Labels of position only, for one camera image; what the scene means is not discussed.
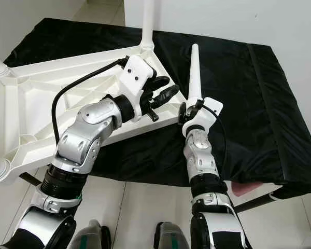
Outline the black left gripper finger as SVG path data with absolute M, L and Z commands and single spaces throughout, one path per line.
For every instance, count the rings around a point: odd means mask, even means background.
M 167 104 L 179 92 L 179 88 L 178 85 L 172 85 L 160 91 L 160 93 L 152 99 L 150 106 L 161 107 Z
M 148 79 L 148 91 L 155 92 L 156 90 L 166 86 L 170 81 L 167 76 L 154 76 Z

